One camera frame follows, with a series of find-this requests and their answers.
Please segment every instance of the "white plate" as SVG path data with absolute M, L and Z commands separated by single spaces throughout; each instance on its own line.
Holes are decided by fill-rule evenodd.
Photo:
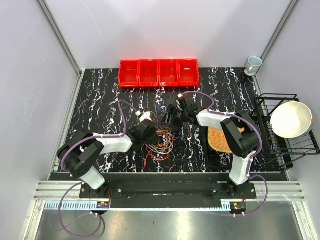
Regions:
M 289 101 L 280 105 L 270 120 L 275 134 L 285 139 L 293 139 L 307 133 L 312 126 L 311 110 L 303 103 Z

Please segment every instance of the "cup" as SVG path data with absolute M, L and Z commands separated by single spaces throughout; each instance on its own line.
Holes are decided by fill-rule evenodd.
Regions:
M 257 73 L 258 69 L 262 65 L 262 60 L 257 56 L 251 56 L 248 58 L 244 73 L 248 76 L 253 76 Z

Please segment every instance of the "marble surface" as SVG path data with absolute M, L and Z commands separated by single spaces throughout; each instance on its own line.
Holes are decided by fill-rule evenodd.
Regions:
M 131 103 L 137 110 L 161 113 L 166 106 L 175 101 L 179 93 L 200 91 L 214 98 L 214 110 L 236 112 L 240 109 L 252 111 L 253 100 L 257 94 L 252 77 L 246 76 L 244 68 L 200 68 L 198 87 L 157 87 L 157 88 L 123 88 L 118 85 L 119 69 L 87 69 L 79 90 L 68 138 L 86 128 L 99 134 L 118 134 L 123 131 L 123 122 L 118 109 L 118 100 Z M 194 95 L 202 107 L 211 103 L 202 95 Z M 126 117 L 127 129 L 137 124 L 137 117 L 125 104 L 122 106 Z M 145 147 L 141 151 L 128 153 L 111 153 L 100 155 L 96 167 L 102 173 L 108 172 L 220 172 L 228 171 L 232 155 L 208 153 L 201 141 L 200 128 L 186 124 L 180 138 L 174 142 L 170 158 L 165 161 L 147 159 Z M 264 161 L 263 157 L 255 159 L 256 163 Z

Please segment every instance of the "purple cable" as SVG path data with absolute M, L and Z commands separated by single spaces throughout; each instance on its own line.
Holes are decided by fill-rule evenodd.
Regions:
M 80 238 L 80 239 L 88 239 L 88 238 L 93 237 L 93 236 L 99 231 L 99 229 L 100 229 L 100 227 L 101 227 L 102 217 L 101 217 L 99 214 L 97 215 L 97 216 L 99 217 L 99 220 L 100 220 L 99 226 L 97 227 L 97 229 L 96 229 L 93 233 L 91 233 L 91 234 L 89 234 L 89 235 L 86 235 L 86 236 L 77 235 L 77 234 L 74 234 L 74 233 L 70 232 L 70 231 L 67 229 L 67 227 L 64 225 L 64 223 L 63 223 L 63 221 L 62 221 L 62 217 L 61 217 L 61 207 L 62 207 L 62 203 L 63 203 L 65 197 L 67 196 L 67 194 L 68 194 L 73 188 L 75 188 L 76 186 L 79 186 L 79 185 L 81 185 L 81 184 L 82 184 L 82 182 L 79 182 L 79 183 L 73 185 L 72 187 L 70 187 L 70 189 L 65 192 L 65 194 L 63 195 L 63 197 L 61 198 L 61 201 L 60 201 L 60 203 L 59 203 L 58 216 L 59 216 L 59 221 L 60 221 L 60 224 L 61 224 L 62 229 L 63 229 L 64 231 L 66 231 L 69 235 L 71 235 L 71 236 L 73 236 L 73 237 L 76 237 L 76 238 Z
M 260 134 L 259 134 L 259 131 L 257 130 L 257 127 L 256 127 L 256 126 L 254 126 L 254 125 L 251 124 L 249 121 L 247 121 L 246 119 L 244 119 L 244 118 L 242 118 L 242 117 L 240 117 L 240 116 L 237 116 L 237 115 L 234 115 L 234 114 L 231 114 L 231 113 L 224 113 L 224 112 L 212 110 L 211 108 L 214 106 L 215 101 L 214 101 L 214 99 L 213 99 L 211 96 L 209 96 L 208 94 L 205 94 L 205 93 L 199 92 L 199 91 L 186 91 L 186 92 L 184 92 L 183 94 L 200 94 L 200 95 L 206 96 L 206 97 L 208 97 L 209 99 L 211 99 L 211 101 L 212 101 L 212 104 L 208 107 L 208 112 L 209 112 L 209 113 L 215 114 L 215 115 L 219 115 L 219 116 L 234 117 L 234 118 L 239 119 L 239 120 L 241 120 L 242 122 L 246 123 L 246 124 L 247 124 L 249 127 L 251 127 L 252 130 L 255 132 L 255 134 L 256 134 L 257 137 L 258 137 L 258 141 L 259 141 L 259 148 L 258 148 L 258 150 L 250 157 L 250 159 L 251 159 L 251 160 L 254 159 L 254 157 L 261 152 L 263 143 L 262 143 L 262 138 L 261 138 L 261 136 L 260 136 Z M 251 160 L 248 162 L 248 165 L 247 165 L 247 167 L 246 167 L 245 174 L 247 174 L 247 175 L 249 175 L 249 173 L 250 173 L 251 164 L 252 164 Z
M 219 213 L 211 212 L 211 211 L 208 212 L 208 213 L 212 214 L 212 215 L 220 216 L 220 217 L 244 217 L 244 216 L 250 216 L 250 215 L 253 215 L 253 214 L 256 214 L 257 212 L 259 212 L 267 202 L 269 190 L 268 190 L 268 183 L 267 183 L 266 179 L 263 176 L 257 174 L 257 175 L 249 177 L 250 180 L 255 179 L 255 178 L 262 179 L 264 181 L 264 184 L 265 184 L 265 197 L 264 197 L 264 200 L 263 200 L 262 204 L 256 210 L 254 210 L 252 212 L 249 212 L 249 213 L 246 213 L 245 215 L 235 215 L 235 216 L 231 215 L 231 214 L 228 214 L 228 215 L 219 214 Z
M 119 100 L 118 101 L 118 107 L 119 107 L 119 110 L 120 110 L 120 114 L 121 114 L 121 117 L 122 117 L 122 120 L 123 120 L 123 133 L 121 133 L 121 135 L 102 135 L 102 136 L 90 136 L 90 137 L 87 137 L 85 139 L 82 139 L 81 141 L 77 142 L 75 145 L 73 145 L 66 153 L 65 155 L 63 156 L 62 160 L 61 160 L 61 163 L 60 163 L 60 166 L 61 166 L 61 169 L 65 172 L 68 172 L 68 170 L 65 168 L 65 161 L 67 159 L 67 156 L 75 149 L 77 148 L 78 146 L 80 146 L 81 144 L 85 143 L 86 141 L 89 141 L 89 140 L 93 140 L 93 139 L 99 139 L 99 138 L 104 138 L 104 139 L 117 139 L 117 138 L 121 138 L 123 137 L 124 135 L 126 135 L 126 131 L 127 131 L 127 123 L 126 123 L 126 118 L 125 118 L 125 115 L 124 115 L 124 112 L 121 108 L 121 105 L 120 103 L 125 103 L 127 105 L 129 105 L 135 112 L 137 112 L 137 110 L 135 109 L 134 106 L 132 106 L 130 103 L 128 103 L 127 101 L 125 100 Z

